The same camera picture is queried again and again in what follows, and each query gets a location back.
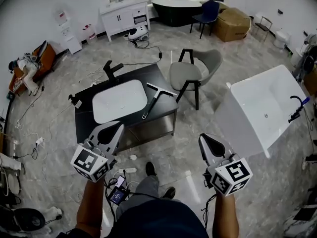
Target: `gray tile floor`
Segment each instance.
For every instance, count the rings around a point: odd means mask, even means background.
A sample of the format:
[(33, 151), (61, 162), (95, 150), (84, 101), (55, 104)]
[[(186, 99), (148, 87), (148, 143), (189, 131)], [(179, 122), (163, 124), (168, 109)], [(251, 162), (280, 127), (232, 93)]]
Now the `gray tile floor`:
[[(202, 132), (221, 136), (213, 114), (227, 91), (226, 82), (235, 83), (280, 64), (290, 70), (292, 66), (288, 53), (279, 52), (272, 45), (272, 36), (265, 43), (250, 34), (242, 41), (223, 43), (216, 36), (209, 36), (208, 30), (199, 40), (198, 25), (195, 25), (192, 34), (189, 34), (190, 26), (171, 28), (152, 22), (151, 27), (151, 46), (159, 46), (163, 52), (158, 66), (167, 80), (170, 63), (178, 60), (183, 48), (200, 51), (218, 49), (224, 55), (224, 61), (211, 81), (200, 89), (200, 110), (194, 108), (194, 96), (186, 93), (179, 102), (175, 135), (120, 152), (116, 157), (118, 163), (107, 178), (111, 178), (119, 168), (135, 167), (137, 172), (128, 174), (127, 179), (139, 182), (146, 175), (146, 162), (152, 161), (157, 168), (160, 192), (174, 186), (176, 198), (190, 206), (202, 220), (201, 208), (204, 208), (214, 190), (204, 187), (202, 173), (206, 165), (201, 158), (198, 136)], [(50, 224), (53, 233), (49, 236), (55, 237), (59, 232), (75, 226), (86, 183), (70, 165), (77, 146), (74, 107), (58, 115), (68, 107), (68, 95), (90, 87), (97, 79), (107, 80), (104, 73), (91, 74), (107, 60), (113, 60), (114, 65), (120, 62), (152, 62), (158, 60), (158, 54), (157, 48), (133, 48), (122, 35), (114, 36), (111, 43), (103, 36), (93, 45), (84, 45), (82, 51), (62, 58), (56, 71), (44, 79), (44, 92), (20, 121), (19, 127), (16, 126), (17, 120), (35, 97), (24, 93), (14, 101), (9, 133), (19, 142), (16, 154), (21, 156), (30, 153), (38, 136), (45, 139), (43, 146), (39, 147), (36, 160), (30, 156), (22, 159), (26, 168), (26, 174), (21, 177), (22, 206), (36, 209), (56, 206), (64, 212), (62, 221)], [(201, 63), (197, 64), (203, 73), (207, 72)], [(142, 66), (125, 66), (117, 74)], [(301, 169), (302, 158), (312, 151), (306, 120), (301, 116), (271, 146), (271, 159), (267, 159), (264, 154), (248, 159), (254, 176), (248, 186), (236, 194), (240, 237), (282, 236), (284, 220), (296, 206), (304, 202), (307, 189), (316, 182), (315, 167), (309, 166), (304, 171)], [(137, 156), (137, 160), (129, 158), (132, 154)], [(136, 185), (131, 183), (130, 188), (134, 190)], [(211, 237), (214, 202), (210, 204), (209, 210), (208, 232)], [(107, 203), (104, 204), (104, 211), (103, 234), (106, 235), (112, 225)]]

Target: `white toilet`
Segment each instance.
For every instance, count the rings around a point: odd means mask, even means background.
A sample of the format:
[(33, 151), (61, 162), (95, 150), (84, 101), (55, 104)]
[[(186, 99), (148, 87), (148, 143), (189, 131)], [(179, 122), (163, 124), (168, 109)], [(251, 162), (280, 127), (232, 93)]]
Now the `white toilet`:
[(277, 31), (275, 34), (274, 46), (283, 49), (285, 44), (289, 42), (291, 35), (289, 33), (284, 33), (281, 30)]

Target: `blue chair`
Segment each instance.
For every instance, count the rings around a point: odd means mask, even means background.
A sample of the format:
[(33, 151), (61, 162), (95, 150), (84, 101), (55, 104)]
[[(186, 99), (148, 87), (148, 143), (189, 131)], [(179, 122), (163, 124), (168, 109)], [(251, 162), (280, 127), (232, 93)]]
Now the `blue chair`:
[[(199, 39), (202, 38), (205, 24), (210, 24), (217, 20), (217, 17), (219, 14), (219, 7), (220, 7), (219, 3), (213, 0), (209, 0), (208, 2), (202, 5), (203, 14), (195, 15), (192, 17), (193, 19), (197, 20), (200, 23), (199, 30), (203, 24), (202, 32), (200, 33)], [(190, 33), (192, 32), (192, 28), (193, 28), (193, 23), (190, 27)]]

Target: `black gray chair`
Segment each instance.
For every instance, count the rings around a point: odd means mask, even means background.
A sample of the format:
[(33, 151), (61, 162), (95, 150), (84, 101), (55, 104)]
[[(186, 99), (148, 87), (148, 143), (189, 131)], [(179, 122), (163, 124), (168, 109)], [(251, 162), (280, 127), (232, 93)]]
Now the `black gray chair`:
[[(182, 62), (185, 52), (189, 52), (190, 62)], [(199, 59), (207, 67), (209, 74), (202, 77), (201, 72), (194, 65), (194, 58)], [(178, 103), (185, 91), (195, 91), (196, 110), (199, 109), (198, 88), (207, 84), (213, 74), (218, 70), (223, 57), (218, 50), (209, 50), (200, 52), (192, 49), (183, 49), (178, 62), (174, 62), (170, 66), (169, 78), (172, 88), (180, 91), (176, 99)]]

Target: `gray pants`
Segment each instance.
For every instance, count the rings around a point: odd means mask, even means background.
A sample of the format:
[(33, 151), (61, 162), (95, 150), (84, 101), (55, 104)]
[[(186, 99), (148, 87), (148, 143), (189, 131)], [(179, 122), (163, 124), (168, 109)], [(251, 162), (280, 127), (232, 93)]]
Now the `gray pants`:
[[(144, 178), (140, 184), (137, 186), (136, 193), (147, 194), (153, 197), (159, 198), (159, 182), (157, 176), (149, 176)], [(145, 195), (133, 195), (127, 201), (122, 202), (116, 210), (116, 218), (119, 219), (120, 216), (128, 209), (139, 206), (154, 198)]]

